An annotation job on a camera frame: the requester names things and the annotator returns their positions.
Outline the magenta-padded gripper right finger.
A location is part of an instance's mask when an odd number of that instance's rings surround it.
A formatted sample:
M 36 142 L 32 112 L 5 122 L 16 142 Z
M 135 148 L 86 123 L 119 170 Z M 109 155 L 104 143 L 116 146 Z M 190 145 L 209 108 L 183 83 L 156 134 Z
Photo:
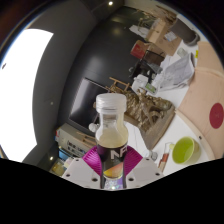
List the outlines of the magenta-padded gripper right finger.
M 128 146 L 123 163 L 123 185 L 125 189 L 143 187 L 163 177 L 163 173 L 150 157 L 142 157 Z

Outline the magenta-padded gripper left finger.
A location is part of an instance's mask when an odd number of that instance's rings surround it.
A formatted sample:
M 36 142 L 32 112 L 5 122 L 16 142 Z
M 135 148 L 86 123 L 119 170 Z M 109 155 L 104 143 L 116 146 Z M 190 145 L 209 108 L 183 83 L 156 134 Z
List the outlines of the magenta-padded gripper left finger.
M 93 147 L 82 158 L 72 159 L 62 178 L 84 188 L 100 189 L 101 171 L 101 160 Z

